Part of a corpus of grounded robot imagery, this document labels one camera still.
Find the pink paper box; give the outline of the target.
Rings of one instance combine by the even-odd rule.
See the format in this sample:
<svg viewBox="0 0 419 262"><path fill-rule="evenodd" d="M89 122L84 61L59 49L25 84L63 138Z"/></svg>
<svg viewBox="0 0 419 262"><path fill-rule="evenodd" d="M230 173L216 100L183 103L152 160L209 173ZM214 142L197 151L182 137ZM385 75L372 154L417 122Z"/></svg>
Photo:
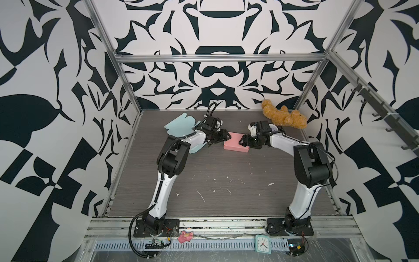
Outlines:
<svg viewBox="0 0 419 262"><path fill-rule="evenodd" d="M249 146L242 146L239 144L239 141L242 139L244 134L229 132L231 138L224 142L223 149L228 151L236 151L247 153L250 149Z"/></svg>

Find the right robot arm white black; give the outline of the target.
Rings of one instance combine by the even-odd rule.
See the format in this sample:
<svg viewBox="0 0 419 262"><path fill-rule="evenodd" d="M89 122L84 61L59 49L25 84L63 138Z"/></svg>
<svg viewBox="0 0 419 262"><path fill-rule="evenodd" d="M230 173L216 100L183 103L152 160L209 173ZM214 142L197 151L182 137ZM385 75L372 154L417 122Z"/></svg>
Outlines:
<svg viewBox="0 0 419 262"><path fill-rule="evenodd" d="M271 236L313 236L312 206L319 191L327 186L333 175L328 154L319 142L293 138L268 121L252 122L249 134L243 135L239 144L254 149L263 146L282 150L294 158L297 188L283 219L267 219L266 232Z"/></svg>

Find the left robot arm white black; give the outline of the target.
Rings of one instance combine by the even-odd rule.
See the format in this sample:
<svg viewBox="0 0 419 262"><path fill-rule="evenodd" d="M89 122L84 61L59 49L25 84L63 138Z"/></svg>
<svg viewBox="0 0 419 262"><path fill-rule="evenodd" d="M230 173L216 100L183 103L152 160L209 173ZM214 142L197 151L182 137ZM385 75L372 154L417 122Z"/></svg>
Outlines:
<svg viewBox="0 0 419 262"><path fill-rule="evenodd" d="M210 113L206 113L202 121L183 113L164 126L168 137L157 158L157 185L152 201L142 215L142 222L151 234L157 235L163 231L169 196L177 177L185 168L188 156L205 145L231 139L222 125L223 121Z"/></svg>

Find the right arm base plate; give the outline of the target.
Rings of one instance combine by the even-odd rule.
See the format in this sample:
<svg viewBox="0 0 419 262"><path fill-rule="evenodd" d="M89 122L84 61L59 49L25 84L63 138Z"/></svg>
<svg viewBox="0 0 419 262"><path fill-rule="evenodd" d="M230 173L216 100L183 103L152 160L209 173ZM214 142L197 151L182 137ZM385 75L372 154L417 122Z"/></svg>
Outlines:
<svg viewBox="0 0 419 262"><path fill-rule="evenodd" d="M304 219L294 219L292 216L285 218L268 218L266 232L270 236L313 236L311 216Z"/></svg>

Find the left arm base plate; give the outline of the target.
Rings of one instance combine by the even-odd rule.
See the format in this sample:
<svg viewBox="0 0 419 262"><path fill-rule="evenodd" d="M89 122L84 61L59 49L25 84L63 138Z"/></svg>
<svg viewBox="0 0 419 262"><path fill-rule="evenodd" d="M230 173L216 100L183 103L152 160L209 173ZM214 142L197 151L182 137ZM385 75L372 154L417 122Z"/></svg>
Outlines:
<svg viewBox="0 0 419 262"><path fill-rule="evenodd" d="M179 219L138 219L135 222L133 236L135 238L146 237L171 237L172 235L179 235Z"/></svg>

